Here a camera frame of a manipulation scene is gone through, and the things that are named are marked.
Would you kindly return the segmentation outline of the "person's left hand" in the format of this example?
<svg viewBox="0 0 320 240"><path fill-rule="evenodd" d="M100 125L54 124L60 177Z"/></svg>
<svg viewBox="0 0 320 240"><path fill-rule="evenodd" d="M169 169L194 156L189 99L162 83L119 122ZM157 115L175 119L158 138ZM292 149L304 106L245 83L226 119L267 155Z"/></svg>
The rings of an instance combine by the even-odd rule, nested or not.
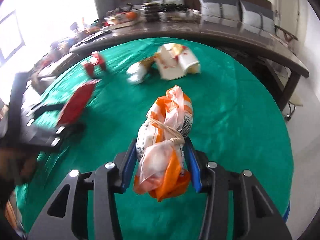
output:
<svg viewBox="0 0 320 240"><path fill-rule="evenodd" d="M1 148L1 179L22 185L32 179L39 152L23 152L16 148Z"/></svg>

